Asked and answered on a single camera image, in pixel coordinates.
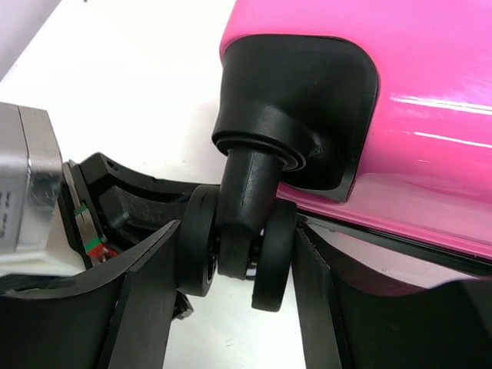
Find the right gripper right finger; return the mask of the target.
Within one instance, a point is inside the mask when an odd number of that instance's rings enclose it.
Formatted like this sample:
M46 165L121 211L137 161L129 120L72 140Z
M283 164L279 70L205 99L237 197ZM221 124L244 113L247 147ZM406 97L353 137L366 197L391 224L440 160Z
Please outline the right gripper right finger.
M293 260L309 368L489 368L491 281L421 288L343 254L306 225Z

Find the pink hard-shell suitcase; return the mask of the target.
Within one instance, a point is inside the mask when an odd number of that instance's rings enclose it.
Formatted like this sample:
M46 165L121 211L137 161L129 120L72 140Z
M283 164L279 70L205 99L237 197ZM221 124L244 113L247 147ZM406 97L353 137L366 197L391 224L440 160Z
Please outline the pink hard-shell suitcase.
M491 3L238 1L212 134L221 184L181 224L178 288L283 299L300 211L453 268L491 263Z

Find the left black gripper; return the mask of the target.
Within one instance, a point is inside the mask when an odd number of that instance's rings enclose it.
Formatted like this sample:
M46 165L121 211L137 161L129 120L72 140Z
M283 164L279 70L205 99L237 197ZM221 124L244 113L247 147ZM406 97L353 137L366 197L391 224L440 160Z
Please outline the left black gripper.
M62 171L71 216L91 267L115 256L111 246L134 246L169 221L181 220L198 183L155 178L95 153Z

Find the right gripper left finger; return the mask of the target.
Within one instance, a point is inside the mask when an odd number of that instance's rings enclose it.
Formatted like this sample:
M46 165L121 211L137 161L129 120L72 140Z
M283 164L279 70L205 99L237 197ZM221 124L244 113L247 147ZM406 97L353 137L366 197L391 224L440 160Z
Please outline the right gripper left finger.
M171 221L52 288L1 297L3 368L161 368L175 305Z

